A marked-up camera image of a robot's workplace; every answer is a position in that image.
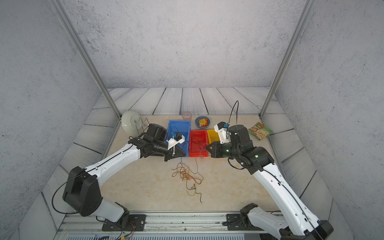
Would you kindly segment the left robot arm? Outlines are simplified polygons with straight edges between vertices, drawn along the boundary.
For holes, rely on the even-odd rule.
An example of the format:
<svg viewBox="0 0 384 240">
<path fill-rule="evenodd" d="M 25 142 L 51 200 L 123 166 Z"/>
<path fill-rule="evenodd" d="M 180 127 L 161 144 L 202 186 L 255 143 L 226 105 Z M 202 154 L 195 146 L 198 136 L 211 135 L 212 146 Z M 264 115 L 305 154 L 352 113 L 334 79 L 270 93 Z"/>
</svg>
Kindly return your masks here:
<svg viewBox="0 0 384 240">
<path fill-rule="evenodd" d="M 151 156 L 164 157 L 165 162 L 183 158 L 187 154 L 181 148 L 186 137 L 176 132 L 168 138 L 167 129 L 157 124 L 149 124 L 146 131 L 131 138 L 126 145 L 111 156 L 85 168 L 75 167 L 64 188 L 63 201 L 74 214 L 83 217 L 95 215 L 112 223 L 129 219 L 129 210 L 118 203 L 105 200 L 100 187 L 127 165 Z"/>
</svg>

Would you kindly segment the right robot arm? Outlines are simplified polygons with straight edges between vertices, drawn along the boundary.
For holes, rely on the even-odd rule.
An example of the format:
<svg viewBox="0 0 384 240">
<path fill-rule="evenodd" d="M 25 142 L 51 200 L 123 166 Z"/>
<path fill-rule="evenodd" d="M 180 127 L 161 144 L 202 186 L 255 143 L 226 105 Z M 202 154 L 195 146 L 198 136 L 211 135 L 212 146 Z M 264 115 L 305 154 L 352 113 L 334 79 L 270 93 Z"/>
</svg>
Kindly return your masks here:
<svg viewBox="0 0 384 240">
<path fill-rule="evenodd" d="M 280 240 L 325 240 L 332 234 L 331 223 L 320 220 L 306 207 L 284 179 L 269 152 L 253 145 L 246 127 L 230 127 L 220 122 L 214 129 L 220 139 L 206 147 L 212 158 L 236 160 L 241 170 L 248 170 L 263 185 L 282 213 L 282 217 L 277 217 L 256 204 L 248 204 L 240 211 L 246 229 L 260 228 Z"/>
</svg>

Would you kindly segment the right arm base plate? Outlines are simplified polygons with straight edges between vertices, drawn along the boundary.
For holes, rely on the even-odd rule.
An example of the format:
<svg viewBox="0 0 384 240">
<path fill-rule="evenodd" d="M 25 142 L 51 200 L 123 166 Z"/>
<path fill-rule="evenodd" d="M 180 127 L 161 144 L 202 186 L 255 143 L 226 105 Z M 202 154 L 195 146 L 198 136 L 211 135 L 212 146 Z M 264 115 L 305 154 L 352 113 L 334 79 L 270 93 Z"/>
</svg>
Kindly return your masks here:
<svg viewBox="0 0 384 240">
<path fill-rule="evenodd" d="M 227 220 L 222 223 L 229 231 L 253 231 L 256 228 L 251 225 L 244 214 L 227 214 Z"/>
</svg>

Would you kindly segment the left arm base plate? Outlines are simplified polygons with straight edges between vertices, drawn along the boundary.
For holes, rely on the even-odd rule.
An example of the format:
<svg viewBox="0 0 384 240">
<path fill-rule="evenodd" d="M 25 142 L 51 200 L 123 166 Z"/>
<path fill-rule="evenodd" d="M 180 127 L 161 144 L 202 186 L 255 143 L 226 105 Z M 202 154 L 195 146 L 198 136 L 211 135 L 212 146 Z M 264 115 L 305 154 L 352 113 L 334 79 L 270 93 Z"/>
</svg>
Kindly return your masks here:
<svg viewBox="0 0 384 240">
<path fill-rule="evenodd" d="M 144 214 L 123 215 L 116 223 L 104 220 L 103 232 L 143 232 L 147 216 Z"/>
</svg>

